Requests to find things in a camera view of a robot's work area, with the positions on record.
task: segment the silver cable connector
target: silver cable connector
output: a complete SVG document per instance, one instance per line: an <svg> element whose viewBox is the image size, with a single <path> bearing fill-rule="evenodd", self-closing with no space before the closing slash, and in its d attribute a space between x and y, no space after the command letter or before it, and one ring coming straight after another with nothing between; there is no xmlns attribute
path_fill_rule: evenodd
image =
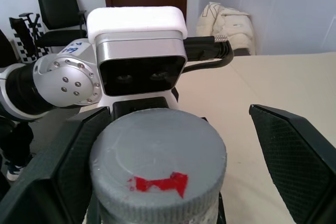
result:
<svg viewBox="0 0 336 224"><path fill-rule="evenodd" d="M215 43L220 43L220 42L227 42L228 38L226 35L218 35L214 36L215 37Z"/></svg>

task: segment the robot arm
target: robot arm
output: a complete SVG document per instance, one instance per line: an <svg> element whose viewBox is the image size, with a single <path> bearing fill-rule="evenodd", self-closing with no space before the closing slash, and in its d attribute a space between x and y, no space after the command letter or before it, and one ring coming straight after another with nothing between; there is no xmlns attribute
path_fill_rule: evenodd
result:
<svg viewBox="0 0 336 224"><path fill-rule="evenodd" d="M233 59L226 36L187 38L175 7L96 9L88 17L88 36L59 54L0 73L0 116L34 121L53 108L99 103L113 110L116 102L152 97L177 109L171 90L182 73ZM217 60L185 67L211 59Z"/></svg>
<svg viewBox="0 0 336 224"><path fill-rule="evenodd" d="M95 53L87 39L75 40L59 54L0 73L0 115L33 121L56 107L99 102L101 84Z"/></svg>

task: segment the gray bottle cap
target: gray bottle cap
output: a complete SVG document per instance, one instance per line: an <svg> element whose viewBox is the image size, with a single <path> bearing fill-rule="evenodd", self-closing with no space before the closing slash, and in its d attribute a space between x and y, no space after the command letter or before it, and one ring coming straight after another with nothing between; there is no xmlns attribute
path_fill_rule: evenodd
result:
<svg viewBox="0 0 336 224"><path fill-rule="evenodd" d="M226 169L226 148L216 130L192 114L169 109L134 112L99 135L90 157L99 201L123 221L179 223L206 211L218 199ZM134 178L188 176L177 190L137 190Z"/></svg>

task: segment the gray floor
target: gray floor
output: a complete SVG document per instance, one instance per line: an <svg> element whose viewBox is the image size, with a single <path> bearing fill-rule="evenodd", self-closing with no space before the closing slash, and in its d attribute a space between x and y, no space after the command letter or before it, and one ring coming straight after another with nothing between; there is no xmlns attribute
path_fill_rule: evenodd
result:
<svg viewBox="0 0 336 224"><path fill-rule="evenodd" d="M64 121L78 112L79 109L55 109L38 122L30 123L34 133L34 140L30 145L31 152L37 154L45 150L54 140ZM7 167L3 165L1 171L5 174Z"/></svg>

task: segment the black pants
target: black pants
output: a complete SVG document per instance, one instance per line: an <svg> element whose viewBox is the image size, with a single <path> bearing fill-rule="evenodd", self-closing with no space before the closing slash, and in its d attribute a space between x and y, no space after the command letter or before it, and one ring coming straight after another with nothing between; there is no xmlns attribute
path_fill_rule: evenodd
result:
<svg viewBox="0 0 336 224"><path fill-rule="evenodd" d="M30 155L30 143L34 138L28 123L20 123L6 137L0 136L0 148L5 158L16 166L24 166ZM10 186L5 176L0 172L0 200L8 192Z"/></svg>

